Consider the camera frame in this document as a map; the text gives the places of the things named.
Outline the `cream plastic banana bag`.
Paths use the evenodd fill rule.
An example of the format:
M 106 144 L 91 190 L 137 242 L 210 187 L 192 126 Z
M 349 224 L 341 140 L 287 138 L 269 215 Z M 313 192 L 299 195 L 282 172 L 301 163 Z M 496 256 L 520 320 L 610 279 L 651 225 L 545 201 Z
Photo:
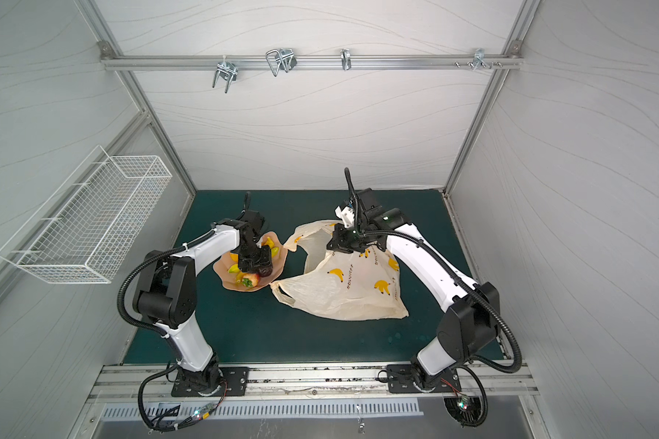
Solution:
M 335 221 L 300 225 L 284 248 L 306 252 L 304 273 L 271 284 L 279 303 L 319 318 L 340 321 L 402 319 L 409 316 L 401 298 L 395 256 L 375 246 L 344 254 L 327 249 Z

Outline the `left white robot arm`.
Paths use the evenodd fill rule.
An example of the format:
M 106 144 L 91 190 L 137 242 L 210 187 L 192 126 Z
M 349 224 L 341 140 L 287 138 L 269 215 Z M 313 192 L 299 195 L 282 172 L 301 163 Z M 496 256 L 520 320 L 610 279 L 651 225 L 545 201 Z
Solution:
M 190 243 L 150 252 L 119 288 L 116 306 L 120 317 L 166 340 L 183 377 L 205 393 L 218 386 L 221 371 L 195 316 L 197 276 L 232 252 L 238 255 L 242 273 L 258 276 L 261 282 L 268 280 L 273 256 L 261 243 L 264 224 L 261 213 L 244 209 L 238 218 L 215 223 Z

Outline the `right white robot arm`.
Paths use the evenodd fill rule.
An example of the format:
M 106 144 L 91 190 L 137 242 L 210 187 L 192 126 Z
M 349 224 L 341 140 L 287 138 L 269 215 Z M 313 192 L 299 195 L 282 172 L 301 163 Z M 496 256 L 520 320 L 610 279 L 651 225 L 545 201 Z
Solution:
M 502 373 L 520 371 L 522 351 L 501 316 L 497 288 L 479 284 L 459 271 L 401 210 L 384 208 L 373 190 L 349 186 L 349 193 L 349 199 L 335 210 L 340 224 L 333 228 L 327 248 L 344 254 L 372 247 L 391 252 L 417 276 L 443 311 L 436 336 L 411 360 L 409 376 L 417 389 L 432 391 L 443 372 L 464 368 L 472 360 Z M 509 365 L 479 354 L 501 335 L 513 352 Z

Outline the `yellow banana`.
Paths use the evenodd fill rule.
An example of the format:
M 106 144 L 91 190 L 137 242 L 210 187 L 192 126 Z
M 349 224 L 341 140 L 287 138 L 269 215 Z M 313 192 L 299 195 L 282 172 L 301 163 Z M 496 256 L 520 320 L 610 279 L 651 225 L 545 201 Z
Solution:
M 240 269 L 238 262 L 239 262 L 239 255 L 238 254 L 230 254 L 230 258 L 232 260 L 232 265 L 228 268 L 228 273 L 233 274 L 236 277 L 243 276 L 245 273 Z

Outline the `yellow wrinkled lemon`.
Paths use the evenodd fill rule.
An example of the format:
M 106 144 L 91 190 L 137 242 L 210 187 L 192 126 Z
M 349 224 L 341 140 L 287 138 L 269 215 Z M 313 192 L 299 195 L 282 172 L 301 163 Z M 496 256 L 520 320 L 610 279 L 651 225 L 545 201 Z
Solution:
M 269 249 L 272 258 L 278 257 L 280 248 L 276 245 L 276 242 L 272 239 L 271 236 L 267 236 L 263 246 Z

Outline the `pink wavy plate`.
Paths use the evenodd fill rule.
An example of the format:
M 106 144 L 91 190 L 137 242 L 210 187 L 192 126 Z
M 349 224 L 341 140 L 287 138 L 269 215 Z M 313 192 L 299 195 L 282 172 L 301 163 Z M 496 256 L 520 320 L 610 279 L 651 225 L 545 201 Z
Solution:
M 238 257 L 227 252 L 212 265 L 212 270 L 219 276 L 224 289 L 241 293 L 256 292 L 272 284 L 281 276 L 286 264 L 287 249 L 275 232 L 265 233 L 259 244 L 271 251 L 271 273 L 268 276 L 261 276 L 243 272 L 238 265 Z

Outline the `green table mat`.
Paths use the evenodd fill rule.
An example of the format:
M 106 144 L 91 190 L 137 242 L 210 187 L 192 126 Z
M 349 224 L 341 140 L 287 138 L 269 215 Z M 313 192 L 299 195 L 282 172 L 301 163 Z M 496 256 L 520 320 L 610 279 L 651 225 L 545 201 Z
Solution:
M 214 221 L 237 217 L 245 191 L 199 191 L 176 244 L 196 238 Z M 339 191 L 253 191 L 251 208 L 265 216 L 265 230 L 285 241 L 296 226 L 335 218 L 348 197 Z M 447 208 L 437 190 L 378 191 L 379 202 L 415 221 L 427 241 L 459 270 L 470 275 Z M 238 293 L 221 286 L 206 269 L 198 277 L 197 320 L 202 334 L 224 363 L 407 361 L 436 334 L 442 312 L 426 287 L 401 263 L 403 319 L 344 322 L 317 318 L 282 305 L 270 288 Z M 173 360 L 166 342 L 148 330 L 137 331 L 125 363 L 161 364 Z

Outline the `white vent strip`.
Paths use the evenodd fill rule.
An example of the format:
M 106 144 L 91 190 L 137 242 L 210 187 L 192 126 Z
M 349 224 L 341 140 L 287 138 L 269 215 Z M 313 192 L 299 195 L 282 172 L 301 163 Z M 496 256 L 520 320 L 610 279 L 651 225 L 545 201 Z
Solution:
M 197 402 L 155 402 L 146 405 L 146 414 L 153 418 L 176 409 L 176 416 L 166 422 L 185 419 L 201 409 Z M 212 419 L 372 419 L 386 417 L 418 417 L 424 412 L 417 398 L 346 399 L 346 400 L 239 400 L 223 402 Z M 101 415 L 103 422 L 141 421 L 137 404 L 107 404 Z

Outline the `metal clamp hook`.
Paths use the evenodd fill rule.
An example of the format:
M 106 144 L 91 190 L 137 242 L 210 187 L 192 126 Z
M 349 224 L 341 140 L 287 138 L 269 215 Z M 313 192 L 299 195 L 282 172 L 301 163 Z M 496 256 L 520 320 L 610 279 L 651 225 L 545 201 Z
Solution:
M 298 65 L 293 49 L 271 49 L 265 53 L 265 60 L 274 77 L 277 77 L 281 71 L 289 73 Z
M 492 71 L 500 70 L 503 64 L 498 60 L 487 60 L 484 49 L 476 49 L 471 60 L 465 62 L 456 61 L 454 62 L 454 66 L 457 69 L 470 69 L 471 71 Z
M 238 69 L 232 63 L 227 60 L 223 60 L 216 65 L 216 70 L 214 71 L 212 88 L 215 88 L 218 84 L 224 84 L 224 93 L 228 93 L 231 85 L 237 81 Z
M 349 49 L 342 49 L 340 51 L 340 64 L 342 64 L 343 71 L 351 69 L 351 52 Z

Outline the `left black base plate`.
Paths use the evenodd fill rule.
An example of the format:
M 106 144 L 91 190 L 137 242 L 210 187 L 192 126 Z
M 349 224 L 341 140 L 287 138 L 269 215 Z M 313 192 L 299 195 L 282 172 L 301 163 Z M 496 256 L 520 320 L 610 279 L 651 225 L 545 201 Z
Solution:
M 244 396 L 250 369 L 247 367 L 216 367 L 206 371 L 180 369 L 174 380 L 172 397 Z

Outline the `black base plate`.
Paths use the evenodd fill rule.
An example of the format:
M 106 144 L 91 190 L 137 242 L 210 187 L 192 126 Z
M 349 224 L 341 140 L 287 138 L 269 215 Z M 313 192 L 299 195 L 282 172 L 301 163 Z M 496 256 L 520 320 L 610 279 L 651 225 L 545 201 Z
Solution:
M 172 397 L 244 396 L 250 369 L 247 367 L 216 367 L 206 371 L 180 369 L 174 380 Z
M 445 369 L 437 375 L 428 375 L 417 363 L 388 364 L 378 372 L 376 378 L 386 384 L 392 394 L 461 392 L 456 371 Z

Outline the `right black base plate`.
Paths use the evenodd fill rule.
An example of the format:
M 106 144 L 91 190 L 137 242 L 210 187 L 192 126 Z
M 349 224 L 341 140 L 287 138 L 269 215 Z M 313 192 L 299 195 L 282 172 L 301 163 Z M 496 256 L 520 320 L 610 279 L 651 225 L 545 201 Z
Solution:
M 445 369 L 437 375 L 428 375 L 417 363 L 388 364 L 378 372 L 376 378 L 386 384 L 392 394 L 461 392 L 456 371 Z

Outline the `aluminium top rail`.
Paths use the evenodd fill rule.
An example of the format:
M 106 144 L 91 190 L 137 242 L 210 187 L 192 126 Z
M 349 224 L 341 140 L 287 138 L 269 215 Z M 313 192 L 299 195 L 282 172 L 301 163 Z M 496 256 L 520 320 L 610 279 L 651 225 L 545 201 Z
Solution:
M 357 55 L 351 53 L 350 71 L 438 71 L 461 70 L 454 62 L 465 62 L 473 54 L 466 55 Z M 296 71 L 343 71 L 340 54 L 297 55 Z M 501 70 L 520 68 L 522 57 L 486 55 L 487 60 L 498 60 Z M 256 56 L 121 56 L 102 59 L 108 71 L 215 71 L 216 65 L 227 60 L 238 71 L 270 71 L 264 55 Z

